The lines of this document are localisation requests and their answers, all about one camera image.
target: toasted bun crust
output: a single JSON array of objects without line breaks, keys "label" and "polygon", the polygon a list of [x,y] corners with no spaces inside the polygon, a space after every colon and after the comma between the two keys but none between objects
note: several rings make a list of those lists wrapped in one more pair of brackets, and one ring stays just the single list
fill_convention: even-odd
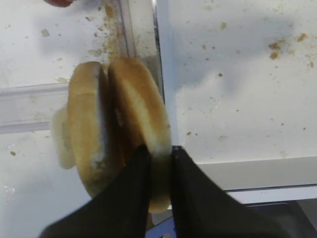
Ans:
[{"label": "toasted bun crust", "polygon": [[152,156],[150,212],[169,205],[171,135],[162,97],[149,70],[137,59],[116,59],[108,68],[111,104],[124,143],[124,158],[145,144]]},{"label": "toasted bun crust", "polygon": [[88,62],[76,67],[69,84],[68,134],[79,176],[93,197],[102,191],[124,166],[121,148],[106,96],[103,66]]}]

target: gloved hand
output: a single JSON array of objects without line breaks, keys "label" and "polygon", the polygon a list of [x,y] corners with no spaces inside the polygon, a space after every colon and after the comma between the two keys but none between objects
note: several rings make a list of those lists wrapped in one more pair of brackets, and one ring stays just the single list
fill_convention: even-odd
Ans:
[{"label": "gloved hand", "polygon": [[75,0],[44,0],[45,2],[59,7],[67,7],[73,3]]}]

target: black tongs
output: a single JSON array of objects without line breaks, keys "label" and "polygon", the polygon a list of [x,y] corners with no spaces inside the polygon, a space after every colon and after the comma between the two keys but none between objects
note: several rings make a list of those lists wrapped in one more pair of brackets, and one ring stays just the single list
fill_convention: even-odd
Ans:
[{"label": "black tongs", "polygon": [[[150,192],[151,156],[138,148],[119,176],[79,210],[48,226],[41,238],[143,238]],[[214,184],[186,151],[173,147],[171,203],[178,238],[288,237]]]}]

